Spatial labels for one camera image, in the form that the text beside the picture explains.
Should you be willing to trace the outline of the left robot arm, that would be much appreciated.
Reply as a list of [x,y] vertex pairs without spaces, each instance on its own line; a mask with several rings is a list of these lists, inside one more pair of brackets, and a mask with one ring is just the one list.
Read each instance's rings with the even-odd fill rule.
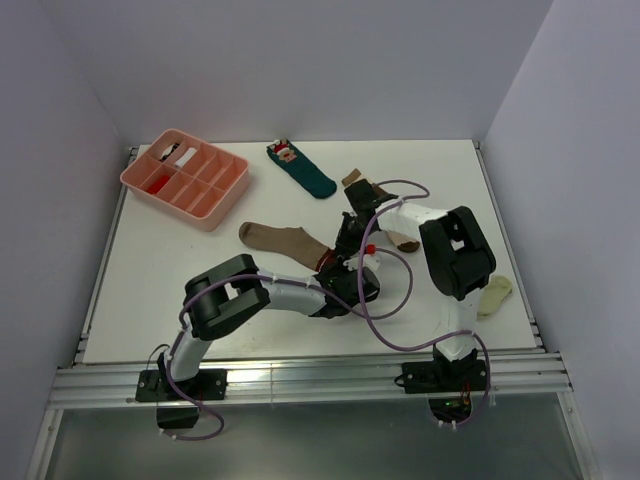
[[172,399],[191,394],[199,366],[211,344],[225,338],[263,309],[332,319],[375,300],[380,283],[367,267],[340,263],[306,277],[278,276],[240,254],[192,278],[185,285],[181,331],[158,359],[159,388]]

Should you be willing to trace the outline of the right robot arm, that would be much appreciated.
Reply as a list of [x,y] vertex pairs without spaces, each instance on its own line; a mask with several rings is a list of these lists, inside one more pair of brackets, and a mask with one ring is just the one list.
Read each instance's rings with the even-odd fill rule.
[[[451,210],[433,209],[418,204],[429,196],[426,187],[406,180],[420,190],[399,196],[377,192],[366,180],[357,180],[344,189],[353,213],[347,214],[336,239],[338,248],[353,247],[357,253],[356,285],[362,313],[374,335],[389,348],[415,352],[429,346],[443,356],[433,365],[435,383],[452,390],[468,374],[463,360],[484,344],[476,335],[476,321],[483,289],[496,269],[496,258],[474,216],[464,206]],[[442,318],[447,331],[427,343],[401,347],[386,340],[375,328],[364,296],[364,255],[370,234],[391,231],[421,242],[430,279],[446,298]]]

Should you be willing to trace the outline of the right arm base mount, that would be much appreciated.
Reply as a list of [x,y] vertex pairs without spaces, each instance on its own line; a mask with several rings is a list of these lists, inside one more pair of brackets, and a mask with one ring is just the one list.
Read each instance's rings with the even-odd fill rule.
[[488,367],[477,358],[476,350],[461,360],[436,356],[430,361],[405,362],[394,383],[408,395],[426,394],[431,414],[451,427],[472,416],[474,393],[482,393],[485,401],[490,389]]

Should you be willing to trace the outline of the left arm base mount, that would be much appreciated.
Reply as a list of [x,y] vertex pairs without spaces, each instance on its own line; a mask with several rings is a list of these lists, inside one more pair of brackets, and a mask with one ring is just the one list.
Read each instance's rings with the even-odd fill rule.
[[190,379],[174,381],[182,392],[180,395],[167,379],[165,359],[161,354],[155,368],[141,371],[135,393],[137,403],[156,404],[156,423],[159,428],[170,431],[185,431],[193,428],[200,418],[202,408],[190,403],[186,407],[166,407],[160,403],[185,401],[184,396],[200,403],[219,401],[225,398],[227,371],[224,369],[199,370]]

